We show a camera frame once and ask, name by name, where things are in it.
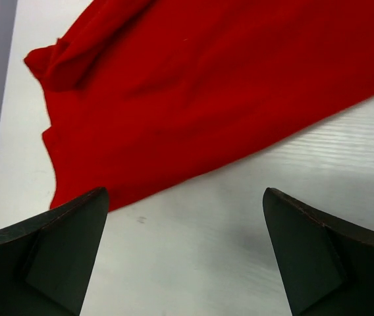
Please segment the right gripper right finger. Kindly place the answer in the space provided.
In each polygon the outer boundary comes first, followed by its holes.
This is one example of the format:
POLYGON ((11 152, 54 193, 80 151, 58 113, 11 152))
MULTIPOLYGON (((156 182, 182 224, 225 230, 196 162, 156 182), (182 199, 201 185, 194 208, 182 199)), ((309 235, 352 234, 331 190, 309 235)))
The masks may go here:
POLYGON ((293 315, 374 315, 374 231, 267 188, 263 213, 293 315))

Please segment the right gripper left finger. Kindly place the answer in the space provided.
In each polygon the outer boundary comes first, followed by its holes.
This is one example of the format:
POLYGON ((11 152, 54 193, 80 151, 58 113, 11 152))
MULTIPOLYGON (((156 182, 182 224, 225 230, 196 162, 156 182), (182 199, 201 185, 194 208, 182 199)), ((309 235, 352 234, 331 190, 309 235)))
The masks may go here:
POLYGON ((0 229, 0 315, 79 315, 108 210, 96 188, 0 229))

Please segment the red t-shirt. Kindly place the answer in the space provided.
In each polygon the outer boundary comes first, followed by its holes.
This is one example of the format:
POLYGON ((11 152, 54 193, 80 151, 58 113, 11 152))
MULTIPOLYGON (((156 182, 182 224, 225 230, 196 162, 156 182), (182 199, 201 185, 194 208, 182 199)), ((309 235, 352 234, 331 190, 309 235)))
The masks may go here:
POLYGON ((26 66, 51 207, 124 207, 374 96, 372 1, 93 1, 26 66))

